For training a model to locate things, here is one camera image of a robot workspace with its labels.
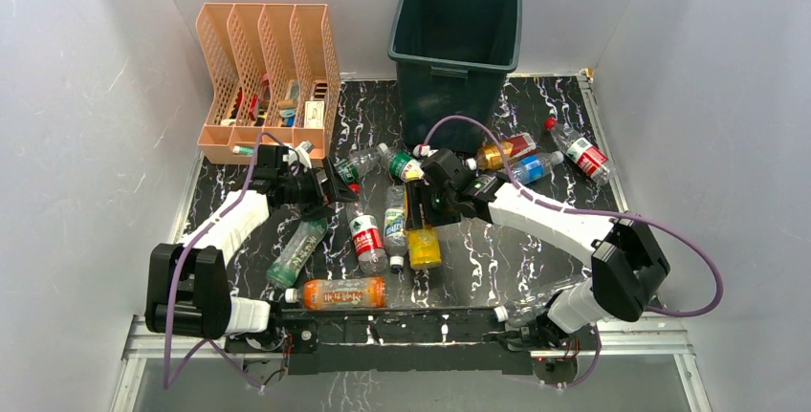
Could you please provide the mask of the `orange drink bottle white cap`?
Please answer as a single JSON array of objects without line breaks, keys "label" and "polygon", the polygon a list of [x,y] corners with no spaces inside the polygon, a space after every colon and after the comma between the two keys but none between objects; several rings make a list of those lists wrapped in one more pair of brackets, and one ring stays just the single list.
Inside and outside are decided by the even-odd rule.
[{"label": "orange drink bottle white cap", "polygon": [[379,276],[306,282],[300,288],[287,289],[284,300],[305,309],[376,309],[386,306],[385,282]]}]

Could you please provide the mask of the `yellow honey drink bottle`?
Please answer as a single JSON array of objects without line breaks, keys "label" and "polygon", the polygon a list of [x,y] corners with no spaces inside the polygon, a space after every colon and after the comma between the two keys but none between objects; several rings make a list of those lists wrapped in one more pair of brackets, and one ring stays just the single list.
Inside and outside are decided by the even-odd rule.
[{"label": "yellow honey drink bottle", "polygon": [[428,270],[439,267],[442,254],[438,232],[434,227],[426,226],[422,218],[421,228],[407,232],[410,267],[413,270]]}]

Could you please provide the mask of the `blue white label bottle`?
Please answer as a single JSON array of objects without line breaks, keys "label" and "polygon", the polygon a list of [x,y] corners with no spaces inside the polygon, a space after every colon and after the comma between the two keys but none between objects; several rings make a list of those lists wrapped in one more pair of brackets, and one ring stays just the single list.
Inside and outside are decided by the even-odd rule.
[{"label": "blue white label bottle", "polygon": [[388,256],[389,267],[393,271],[401,271],[408,253],[406,190],[402,185],[393,185],[386,192],[384,249]]}]

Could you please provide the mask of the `red label water bottle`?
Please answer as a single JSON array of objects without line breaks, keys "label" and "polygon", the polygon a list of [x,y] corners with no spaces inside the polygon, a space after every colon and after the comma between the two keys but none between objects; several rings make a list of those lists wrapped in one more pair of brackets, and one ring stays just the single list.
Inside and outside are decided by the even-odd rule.
[{"label": "red label water bottle", "polygon": [[378,223],[358,199],[346,204],[346,217],[361,271],[368,275],[381,274],[387,268],[387,254]]}]

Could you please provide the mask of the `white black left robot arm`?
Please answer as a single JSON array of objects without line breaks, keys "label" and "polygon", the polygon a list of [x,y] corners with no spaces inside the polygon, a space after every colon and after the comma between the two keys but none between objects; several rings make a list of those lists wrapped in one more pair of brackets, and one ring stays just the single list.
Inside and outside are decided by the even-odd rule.
[{"label": "white black left robot arm", "polygon": [[284,323],[272,316],[271,303],[231,294],[227,264],[273,209],[293,205],[310,221],[332,216],[335,202],[357,199],[332,162],[313,165],[303,147],[259,145],[241,188],[186,239],[152,250],[147,329],[206,339],[248,334],[259,349],[277,349]]}]

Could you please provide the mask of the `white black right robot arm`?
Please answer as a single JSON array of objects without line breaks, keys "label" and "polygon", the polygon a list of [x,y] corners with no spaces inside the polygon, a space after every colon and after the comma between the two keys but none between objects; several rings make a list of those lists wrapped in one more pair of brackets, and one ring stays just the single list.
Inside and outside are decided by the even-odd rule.
[{"label": "white black right robot arm", "polygon": [[609,317],[635,322],[670,272],[648,225],[620,215],[577,214],[498,171],[474,173],[448,149],[406,171],[405,186],[410,229],[479,219],[533,236],[590,270],[495,307],[506,345],[561,349],[585,325]]}]

